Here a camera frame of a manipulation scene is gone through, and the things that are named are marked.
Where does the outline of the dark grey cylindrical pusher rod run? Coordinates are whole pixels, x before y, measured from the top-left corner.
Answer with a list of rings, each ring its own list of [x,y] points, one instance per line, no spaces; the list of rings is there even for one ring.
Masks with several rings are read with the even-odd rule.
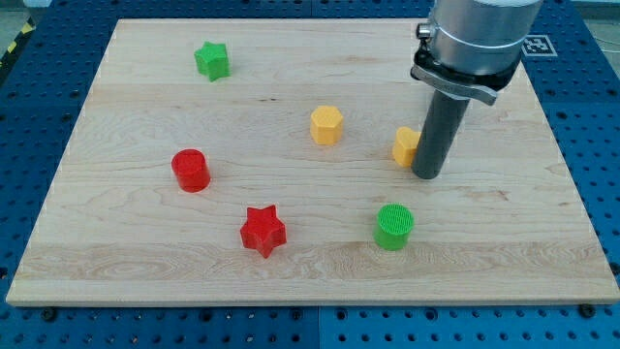
[[[440,174],[469,103],[468,98],[433,93],[411,166],[417,177],[433,179]]]

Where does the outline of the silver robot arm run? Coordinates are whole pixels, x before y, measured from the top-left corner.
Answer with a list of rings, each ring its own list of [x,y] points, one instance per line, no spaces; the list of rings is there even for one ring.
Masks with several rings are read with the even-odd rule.
[[[419,40],[411,77],[434,88],[413,173],[440,173],[469,103],[495,104],[521,59],[541,0],[436,0]]]

